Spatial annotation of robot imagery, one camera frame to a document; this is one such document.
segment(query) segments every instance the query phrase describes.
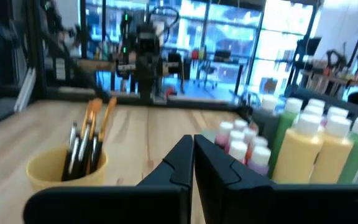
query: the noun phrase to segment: glass wall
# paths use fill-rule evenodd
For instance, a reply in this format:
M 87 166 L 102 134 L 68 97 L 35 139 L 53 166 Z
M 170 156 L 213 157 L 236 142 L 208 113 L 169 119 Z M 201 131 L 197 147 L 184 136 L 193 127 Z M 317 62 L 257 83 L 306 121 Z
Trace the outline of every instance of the glass wall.
M 102 0 L 86 2 L 87 21 L 92 26 L 91 37 L 101 40 Z M 143 10 L 146 7 L 142 3 L 115 0 L 107 0 L 107 5 L 106 32 L 115 42 L 119 41 L 122 13 Z M 186 55 L 189 51 L 205 45 L 208 56 L 213 58 L 216 50 L 228 50 L 232 57 L 245 65 L 240 79 L 241 86 L 258 87 L 264 80 L 273 77 L 277 79 L 277 86 L 282 90 L 291 70 L 296 42 L 306 34 L 313 12 L 312 6 L 267 0 L 256 46 L 258 26 L 262 18 L 260 11 L 221 4 L 210 4 L 207 7 L 205 2 L 192 0 L 150 0 L 150 8 L 155 6 L 171 6 L 180 13 L 180 20 L 171 28 L 168 40 L 163 45 L 166 49 L 164 53 L 175 49 Z M 157 14 L 152 16 L 153 21 L 167 24 L 174 19 L 175 13 L 168 9 L 157 10 Z M 255 47 L 250 83 L 246 83 L 250 58 Z M 214 72 L 208 75 L 208 79 L 227 83 L 229 89 L 234 89 L 239 66 L 225 63 L 212 63 L 211 66 Z M 196 71 L 196 67 L 191 69 L 191 79 L 199 78 Z
M 312 12 L 313 6 L 267 0 L 251 86 L 259 86 L 266 79 L 274 78 L 279 91 L 285 90 L 296 42 L 306 34 Z

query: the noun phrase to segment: window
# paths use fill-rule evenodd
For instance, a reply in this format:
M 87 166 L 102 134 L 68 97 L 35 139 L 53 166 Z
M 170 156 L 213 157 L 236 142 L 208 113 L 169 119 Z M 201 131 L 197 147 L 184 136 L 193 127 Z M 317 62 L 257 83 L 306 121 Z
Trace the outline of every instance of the window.
M 153 16 L 154 22 L 166 22 L 169 26 L 175 18 L 172 16 Z M 170 29 L 168 41 L 164 46 L 180 49 L 193 49 L 200 47 L 201 36 L 203 32 L 203 23 L 201 21 L 192 21 L 189 19 L 179 19 Z M 164 40 L 167 38 L 167 32 L 164 35 Z
M 233 6 L 211 4 L 208 20 L 219 22 L 232 22 L 257 27 L 260 20 L 260 12 Z
M 101 15 L 102 8 L 98 6 L 86 6 L 86 22 L 91 26 L 91 38 L 101 40 Z
M 228 50 L 233 55 L 249 56 L 254 47 L 255 29 L 208 24 L 205 45 L 208 52 Z
M 269 60 L 292 60 L 296 42 L 302 38 L 301 35 L 262 30 L 256 57 Z
M 255 60 L 252 68 L 250 85 L 259 86 L 268 78 L 274 78 L 277 81 L 276 90 L 283 93 L 290 74 L 289 63 L 274 62 L 268 60 Z
M 179 15 L 203 20 L 205 17 L 206 3 L 192 0 L 151 0 L 150 10 L 155 6 L 171 6 L 175 8 Z M 172 10 L 158 10 L 158 14 L 175 15 Z
M 305 34 L 313 6 L 290 1 L 267 0 L 262 27 L 269 30 Z

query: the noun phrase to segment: paintbrush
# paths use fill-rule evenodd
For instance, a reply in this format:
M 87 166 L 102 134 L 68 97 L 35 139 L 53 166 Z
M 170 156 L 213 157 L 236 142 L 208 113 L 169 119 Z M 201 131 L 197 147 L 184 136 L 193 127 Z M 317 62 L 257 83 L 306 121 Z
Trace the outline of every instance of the paintbrush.
M 81 171 L 80 177 L 84 177 L 87 174 L 88 164 L 90 161 L 92 153 L 92 138 L 94 136 L 94 129 L 96 126 L 96 117 L 99 110 L 101 109 L 103 101 L 100 99 L 95 99 L 92 102 L 92 107 L 86 122 L 86 131 L 82 139 L 81 150 L 80 150 L 80 162 L 81 162 Z
M 106 108 L 106 112 L 104 113 L 104 119 L 99 131 L 98 136 L 94 136 L 93 138 L 93 147 L 92 147 L 92 154 L 91 154 L 91 165 L 89 168 L 89 172 L 93 173 L 98 169 L 98 164 L 100 160 L 100 155 L 102 151 L 102 145 L 104 140 L 104 134 L 106 132 L 106 126 L 109 120 L 109 115 L 111 111 L 114 109 L 114 107 L 117 104 L 117 98 L 111 98 L 110 102 L 108 104 L 108 107 Z
M 73 126 L 71 127 L 70 136 L 68 139 L 68 150 L 66 153 L 65 166 L 63 168 L 62 181 L 66 181 L 68 178 L 71 155 L 73 154 L 73 150 L 74 150 L 73 144 L 76 138 L 76 129 L 77 129 L 77 123 L 74 122 Z
M 84 117 L 84 121 L 83 121 L 82 128 L 81 128 L 81 137 L 84 136 L 85 128 L 86 128 L 86 121 L 88 120 L 88 117 L 91 113 L 92 105 L 93 105 L 93 100 L 89 101 L 88 106 L 86 107 L 85 117 Z

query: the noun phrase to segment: workbench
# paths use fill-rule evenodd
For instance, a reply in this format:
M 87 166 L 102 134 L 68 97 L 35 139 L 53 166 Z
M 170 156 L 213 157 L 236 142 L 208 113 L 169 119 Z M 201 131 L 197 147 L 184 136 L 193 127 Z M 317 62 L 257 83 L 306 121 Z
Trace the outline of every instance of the workbench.
M 25 165 L 34 155 L 68 142 L 73 121 L 82 123 L 86 103 L 37 101 L 27 111 L 0 122 L 0 224 L 21 224 L 22 210 L 33 194 Z M 106 105 L 99 112 L 103 118 Z M 120 106 L 109 120 L 104 150 L 109 156 L 106 185 L 136 185 L 184 134 L 217 129 L 235 113 L 141 106 Z M 204 223 L 196 180 L 192 223 Z

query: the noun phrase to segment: table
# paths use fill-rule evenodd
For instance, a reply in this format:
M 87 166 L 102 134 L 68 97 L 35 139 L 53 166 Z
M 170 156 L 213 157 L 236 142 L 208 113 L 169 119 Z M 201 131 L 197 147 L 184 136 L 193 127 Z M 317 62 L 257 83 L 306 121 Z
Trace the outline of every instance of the table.
M 0 122 L 1 224 L 22 223 L 22 209 L 33 194 L 25 176 L 26 162 L 42 151 L 65 144 L 72 122 L 82 123 L 85 109 L 86 103 L 38 101 L 27 111 Z M 235 118 L 237 115 L 229 112 L 117 106 L 105 140 L 109 156 L 107 185 L 136 185 L 184 134 L 216 129 L 221 120 Z M 193 183 L 192 223 L 204 223 L 195 179 Z

